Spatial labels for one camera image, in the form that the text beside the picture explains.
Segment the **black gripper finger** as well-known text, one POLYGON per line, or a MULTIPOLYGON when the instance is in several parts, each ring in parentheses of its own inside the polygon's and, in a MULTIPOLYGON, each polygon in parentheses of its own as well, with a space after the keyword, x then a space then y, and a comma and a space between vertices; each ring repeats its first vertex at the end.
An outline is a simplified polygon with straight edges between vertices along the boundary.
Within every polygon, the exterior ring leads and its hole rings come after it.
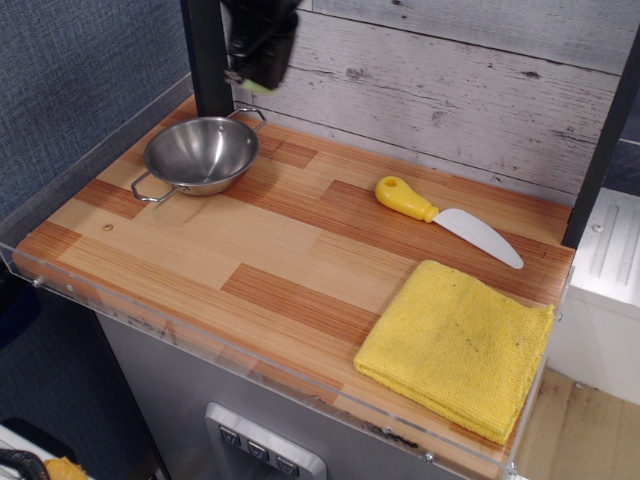
POLYGON ((249 79, 249 63, 245 58, 231 57, 224 71, 225 82, 230 85, 242 85, 249 79))
POLYGON ((268 88, 279 88, 293 49, 296 24, 282 25, 251 55, 249 80, 268 88))

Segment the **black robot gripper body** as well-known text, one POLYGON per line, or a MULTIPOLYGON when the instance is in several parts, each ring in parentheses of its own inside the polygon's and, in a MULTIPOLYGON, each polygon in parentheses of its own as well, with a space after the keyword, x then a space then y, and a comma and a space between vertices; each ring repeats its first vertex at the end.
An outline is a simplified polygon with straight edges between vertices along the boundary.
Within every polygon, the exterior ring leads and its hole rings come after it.
POLYGON ((231 17, 227 52, 248 59, 268 40, 297 28, 297 0, 226 0, 221 4, 231 17))

